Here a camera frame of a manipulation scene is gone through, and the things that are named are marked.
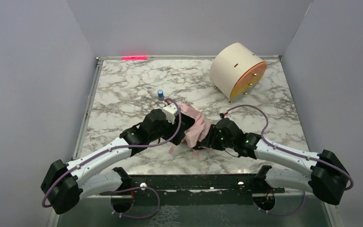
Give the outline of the pink folding umbrella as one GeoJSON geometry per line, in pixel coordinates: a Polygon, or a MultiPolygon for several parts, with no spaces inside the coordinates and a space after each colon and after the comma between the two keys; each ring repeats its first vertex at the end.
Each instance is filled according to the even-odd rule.
{"type": "Polygon", "coordinates": [[[199,145],[199,143],[208,135],[212,122],[206,120],[201,111],[196,110],[189,104],[179,104],[179,106],[182,114],[195,120],[195,123],[184,131],[185,136],[181,142],[186,143],[189,148],[193,149],[192,156],[194,159],[198,159],[199,148],[207,149],[206,146],[199,145]]]}

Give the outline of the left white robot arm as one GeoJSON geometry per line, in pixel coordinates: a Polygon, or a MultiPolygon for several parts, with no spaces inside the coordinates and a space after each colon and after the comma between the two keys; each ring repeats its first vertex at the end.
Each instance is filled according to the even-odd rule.
{"type": "Polygon", "coordinates": [[[109,191],[110,186],[117,190],[123,184],[125,174],[98,174],[112,164],[154,147],[156,140],[179,145],[185,131],[194,123],[192,117],[178,112],[176,107],[154,109],[142,122],[124,130],[119,137],[90,155],[67,163],[60,159],[54,161],[41,184],[42,206],[63,214],[82,198],[109,191]]]}

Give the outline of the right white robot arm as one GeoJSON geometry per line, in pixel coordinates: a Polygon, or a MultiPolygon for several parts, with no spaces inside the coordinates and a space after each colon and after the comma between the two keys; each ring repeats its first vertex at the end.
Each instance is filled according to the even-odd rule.
{"type": "Polygon", "coordinates": [[[259,134],[243,132],[228,118],[212,124],[207,136],[196,148],[234,150],[239,157],[270,161],[283,169],[270,168],[264,180],[271,188],[290,188],[313,193],[318,199],[338,205],[349,182],[348,172],[329,150],[321,153],[290,150],[284,145],[264,140],[259,134]]]}

